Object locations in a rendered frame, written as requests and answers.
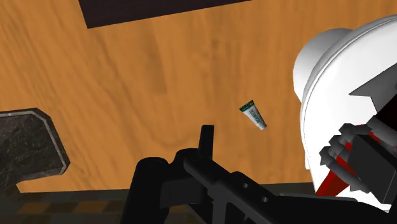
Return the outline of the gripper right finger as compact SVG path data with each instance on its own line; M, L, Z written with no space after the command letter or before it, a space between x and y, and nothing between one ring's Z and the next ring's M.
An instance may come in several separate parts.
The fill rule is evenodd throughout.
M397 214L347 197L280 195L282 224L397 224Z

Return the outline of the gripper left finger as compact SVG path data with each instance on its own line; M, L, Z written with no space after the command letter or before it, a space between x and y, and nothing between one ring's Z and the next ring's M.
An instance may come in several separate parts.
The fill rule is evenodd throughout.
M168 163L140 160L120 224L164 224L169 209L186 205L205 224L280 224L277 197L241 172L212 159L214 127L203 125L198 148L179 150Z

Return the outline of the white green tube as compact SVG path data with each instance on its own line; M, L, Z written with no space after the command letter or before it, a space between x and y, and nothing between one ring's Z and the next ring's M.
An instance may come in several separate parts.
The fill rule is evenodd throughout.
M267 128L267 124L258 111L254 100L250 100L245 105L239 108L260 130Z

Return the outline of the white figure with grey hand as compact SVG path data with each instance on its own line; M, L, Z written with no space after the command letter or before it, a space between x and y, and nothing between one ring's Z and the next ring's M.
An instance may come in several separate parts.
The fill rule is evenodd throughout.
M317 195L397 208L397 15L312 38L293 86Z

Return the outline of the wooden table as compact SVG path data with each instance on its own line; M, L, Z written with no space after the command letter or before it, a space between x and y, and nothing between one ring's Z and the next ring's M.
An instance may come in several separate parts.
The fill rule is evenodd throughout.
M78 0L0 0L0 110L40 108L71 161L21 192L128 188L214 125L214 159L258 183L309 182L292 70L317 33L397 0L252 0L87 29ZM267 128L239 110L250 100Z

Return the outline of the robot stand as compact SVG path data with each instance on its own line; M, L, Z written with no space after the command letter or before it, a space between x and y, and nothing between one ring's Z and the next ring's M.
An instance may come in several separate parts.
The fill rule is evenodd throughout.
M244 1L250 0L78 0L89 29Z

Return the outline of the dark marble slab pale rim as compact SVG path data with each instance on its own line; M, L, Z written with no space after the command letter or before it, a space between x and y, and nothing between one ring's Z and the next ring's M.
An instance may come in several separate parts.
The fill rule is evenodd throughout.
M52 119L38 108L0 111L0 192L65 173L70 159Z

